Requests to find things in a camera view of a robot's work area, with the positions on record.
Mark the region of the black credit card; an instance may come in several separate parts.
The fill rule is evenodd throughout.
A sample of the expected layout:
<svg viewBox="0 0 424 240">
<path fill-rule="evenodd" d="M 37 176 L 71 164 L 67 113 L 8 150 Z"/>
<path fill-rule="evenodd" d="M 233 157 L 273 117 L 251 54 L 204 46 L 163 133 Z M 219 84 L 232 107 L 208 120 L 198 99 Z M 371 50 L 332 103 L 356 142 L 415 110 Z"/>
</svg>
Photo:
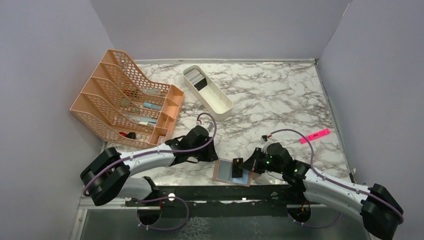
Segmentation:
<svg viewBox="0 0 424 240">
<path fill-rule="evenodd" d="M 243 177 L 243 169 L 239 169 L 239 165 L 244 162 L 243 158 L 233 158 L 232 159 L 232 169 L 231 169 L 231 177 L 232 178 L 242 178 Z"/>
<path fill-rule="evenodd" d="M 217 168 L 216 179 L 229 182 L 232 178 L 232 162 L 220 160 Z"/>
</svg>

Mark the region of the brown leather card holder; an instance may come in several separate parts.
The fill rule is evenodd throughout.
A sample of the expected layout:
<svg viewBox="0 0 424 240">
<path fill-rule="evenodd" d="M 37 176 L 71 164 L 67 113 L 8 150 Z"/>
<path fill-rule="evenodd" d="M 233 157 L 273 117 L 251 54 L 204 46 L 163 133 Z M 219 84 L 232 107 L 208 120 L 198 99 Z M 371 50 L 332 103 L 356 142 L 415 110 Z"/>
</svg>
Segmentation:
<svg viewBox="0 0 424 240">
<path fill-rule="evenodd" d="M 233 177 L 234 170 L 241 171 L 241 177 Z M 219 183 L 249 187 L 255 178 L 260 175 L 248 170 L 238 168 L 237 163 L 232 160 L 220 158 L 215 162 L 212 180 Z"/>
</svg>

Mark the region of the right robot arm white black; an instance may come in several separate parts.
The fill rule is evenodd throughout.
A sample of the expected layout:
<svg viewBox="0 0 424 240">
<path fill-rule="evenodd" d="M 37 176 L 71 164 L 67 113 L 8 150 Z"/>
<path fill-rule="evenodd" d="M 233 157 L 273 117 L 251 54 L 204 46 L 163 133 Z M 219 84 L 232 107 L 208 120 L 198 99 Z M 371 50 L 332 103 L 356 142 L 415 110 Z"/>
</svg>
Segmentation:
<svg viewBox="0 0 424 240">
<path fill-rule="evenodd" d="M 403 209 L 383 185 L 369 187 L 325 175 L 310 164 L 293 159 L 278 142 L 257 147 L 240 169 L 262 174 L 279 173 L 292 187 L 289 199 L 323 204 L 363 223 L 364 228 L 381 240 L 393 239 L 403 223 Z"/>
</svg>

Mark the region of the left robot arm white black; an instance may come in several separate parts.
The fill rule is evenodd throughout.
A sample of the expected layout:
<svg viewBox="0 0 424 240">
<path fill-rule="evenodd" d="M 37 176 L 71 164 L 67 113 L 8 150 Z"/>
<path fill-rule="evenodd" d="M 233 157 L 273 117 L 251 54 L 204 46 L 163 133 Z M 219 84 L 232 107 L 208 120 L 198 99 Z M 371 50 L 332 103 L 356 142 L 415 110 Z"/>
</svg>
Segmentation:
<svg viewBox="0 0 424 240">
<path fill-rule="evenodd" d="M 198 125 L 186 135 L 175 137 L 149 149 L 121 153 L 115 147 L 103 150 L 80 174 L 84 184 L 83 195 L 91 197 L 95 206 L 109 203 L 116 197 L 136 198 L 144 205 L 157 200 L 153 181 L 143 177 L 129 182 L 135 174 L 188 162 L 213 162 L 218 160 L 214 138 Z"/>
</svg>

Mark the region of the stack of credit cards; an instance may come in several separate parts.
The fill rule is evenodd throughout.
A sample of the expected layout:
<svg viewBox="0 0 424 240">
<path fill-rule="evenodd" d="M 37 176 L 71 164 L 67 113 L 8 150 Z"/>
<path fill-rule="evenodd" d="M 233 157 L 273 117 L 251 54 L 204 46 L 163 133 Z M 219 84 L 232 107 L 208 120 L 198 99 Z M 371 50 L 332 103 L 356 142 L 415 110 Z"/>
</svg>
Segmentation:
<svg viewBox="0 0 424 240">
<path fill-rule="evenodd" d="M 187 74 L 185 74 L 185 77 L 197 91 L 202 90 L 208 85 L 206 76 L 198 69 L 192 69 Z"/>
</svg>

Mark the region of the white oblong plastic tray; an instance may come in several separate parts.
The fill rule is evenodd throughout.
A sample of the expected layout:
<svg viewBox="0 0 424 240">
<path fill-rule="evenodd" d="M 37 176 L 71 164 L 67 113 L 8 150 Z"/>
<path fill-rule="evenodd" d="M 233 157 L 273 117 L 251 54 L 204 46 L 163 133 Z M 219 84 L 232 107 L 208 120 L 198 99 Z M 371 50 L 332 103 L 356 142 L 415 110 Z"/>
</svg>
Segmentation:
<svg viewBox="0 0 424 240">
<path fill-rule="evenodd" d="M 185 75 L 193 69 L 198 69 L 202 74 L 206 76 L 207 86 L 201 89 L 200 91 L 196 90 L 195 87 L 191 83 L 189 83 L 189 81 L 185 77 Z M 215 120 L 223 121 L 231 115 L 234 103 L 218 87 L 218 85 L 201 69 L 200 66 L 189 66 L 182 72 L 182 75 L 184 84 L 200 101 L 200 103 L 202 103 L 206 110 L 215 118 Z"/>
</svg>

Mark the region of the pink highlighter marker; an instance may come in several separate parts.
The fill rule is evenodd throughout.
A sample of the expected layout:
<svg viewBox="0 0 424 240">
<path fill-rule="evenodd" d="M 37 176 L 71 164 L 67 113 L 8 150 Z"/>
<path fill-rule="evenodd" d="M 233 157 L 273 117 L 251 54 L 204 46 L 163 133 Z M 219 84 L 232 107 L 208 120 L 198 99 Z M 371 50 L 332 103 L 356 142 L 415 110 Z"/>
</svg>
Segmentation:
<svg viewBox="0 0 424 240">
<path fill-rule="evenodd" d="M 312 133 L 310 135 L 307 135 L 306 137 L 301 137 L 299 139 L 299 143 L 300 144 L 306 144 L 307 141 L 310 142 L 310 141 L 313 141 L 313 140 L 322 138 L 322 137 L 324 137 L 326 135 L 329 135 L 330 133 L 331 133 L 330 129 L 329 128 L 326 128 L 326 129 L 320 130 L 318 132 Z"/>
</svg>

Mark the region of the red black item in organizer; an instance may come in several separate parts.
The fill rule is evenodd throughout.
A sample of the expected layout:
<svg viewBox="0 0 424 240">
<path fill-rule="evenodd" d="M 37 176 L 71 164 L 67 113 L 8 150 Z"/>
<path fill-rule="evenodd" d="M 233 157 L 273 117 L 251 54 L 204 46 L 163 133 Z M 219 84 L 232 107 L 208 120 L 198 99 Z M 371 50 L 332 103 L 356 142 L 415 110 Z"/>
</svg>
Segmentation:
<svg viewBox="0 0 424 240">
<path fill-rule="evenodd" d="M 135 132 L 119 132 L 120 135 L 122 135 L 123 137 L 129 138 L 129 139 L 133 139 L 136 140 L 137 139 L 137 134 Z"/>
</svg>

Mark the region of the blue item in organizer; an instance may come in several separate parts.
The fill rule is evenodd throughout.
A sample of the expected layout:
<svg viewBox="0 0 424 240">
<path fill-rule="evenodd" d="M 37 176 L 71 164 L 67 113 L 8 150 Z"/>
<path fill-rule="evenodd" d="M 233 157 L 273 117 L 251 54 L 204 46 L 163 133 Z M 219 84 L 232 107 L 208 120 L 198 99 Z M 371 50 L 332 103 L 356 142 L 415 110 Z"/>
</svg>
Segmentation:
<svg viewBox="0 0 424 240">
<path fill-rule="evenodd" d="M 154 103 L 144 102 L 142 106 L 144 108 L 152 109 L 152 110 L 155 110 L 155 111 L 161 111 L 162 110 L 161 105 L 157 105 L 157 104 L 154 104 Z"/>
</svg>

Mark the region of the orange mesh file organizer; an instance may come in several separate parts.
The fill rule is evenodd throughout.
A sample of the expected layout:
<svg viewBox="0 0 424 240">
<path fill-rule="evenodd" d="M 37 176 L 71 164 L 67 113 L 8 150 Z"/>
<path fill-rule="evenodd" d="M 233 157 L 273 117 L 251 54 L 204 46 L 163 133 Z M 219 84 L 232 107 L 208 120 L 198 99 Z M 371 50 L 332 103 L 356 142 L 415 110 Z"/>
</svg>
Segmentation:
<svg viewBox="0 0 424 240">
<path fill-rule="evenodd" d="M 177 86 L 148 79 L 126 52 L 108 49 L 70 111 L 104 142 L 148 149 L 172 138 L 183 101 Z"/>
</svg>

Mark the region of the black mounting rail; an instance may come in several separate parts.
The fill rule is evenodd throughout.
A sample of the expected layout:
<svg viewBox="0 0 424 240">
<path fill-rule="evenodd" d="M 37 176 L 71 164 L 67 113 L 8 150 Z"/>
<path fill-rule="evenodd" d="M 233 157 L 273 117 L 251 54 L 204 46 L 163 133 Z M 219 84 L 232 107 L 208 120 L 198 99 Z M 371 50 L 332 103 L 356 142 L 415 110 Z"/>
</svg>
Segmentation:
<svg viewBox="0 0 424 240">
<path fill-rule="evenodd" d="M 190 217 L 287 217 L 288 208 L 300 208 L 307 200 L 304 193 L 288 184 L 159 186 L 156 198 L 162 201 L 125 202 L 143 213 L 160 212 L 163 218 Z"/>
</svg>

